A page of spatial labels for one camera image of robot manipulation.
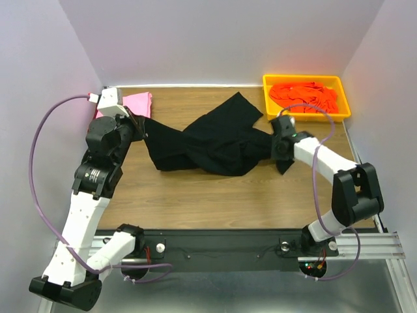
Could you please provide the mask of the black t-shirt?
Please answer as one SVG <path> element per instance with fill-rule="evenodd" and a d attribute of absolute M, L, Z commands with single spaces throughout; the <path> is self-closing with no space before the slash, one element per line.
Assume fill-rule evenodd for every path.
<path fill-rule="evenodd" d="M 145 144 L 160 171 L 202 169 L 243 176 L 272 157 L 272 135 L 254 128 L 262 116 L 241 93 L 235 93 L 182 131 L 147 118 Z"/>

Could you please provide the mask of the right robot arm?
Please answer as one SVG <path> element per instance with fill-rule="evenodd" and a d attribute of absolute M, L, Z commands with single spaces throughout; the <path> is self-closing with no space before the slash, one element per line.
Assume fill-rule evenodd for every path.
<path fill-rule="evenodd" d="M 331 208 L 317 213 L 317 220 L 303 227 L 300 247 L 315 254 L 328 239 L 349 226 L 371 218 L 384 210 L 377 171 L 370 163 L 355 163 L 325 147 L 309 132 L 297 132 L 288 115 L 270 120 L 272 160 L 284 174 L 298 160 L 311 166 L 312 174 L 322 175 L 332 185 Z"/>

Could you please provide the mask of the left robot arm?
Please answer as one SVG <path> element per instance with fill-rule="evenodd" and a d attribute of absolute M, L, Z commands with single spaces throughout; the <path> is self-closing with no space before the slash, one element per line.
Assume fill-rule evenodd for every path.
<path fill-rule="evenodd" d="M 129 110 L 91 121 L 87 150 L 74 174 L 63 239 L 41 276 L 31 280 L 29 291 L 50 301 L 89 311 L 96 304 L 102 283 L 129 255 L 145 249 L 144 231 L 122 224 L 93 256 L 89 255 L 100 218 L 122 176 L 122 164 L 133 141 L 143 138 Z"/>

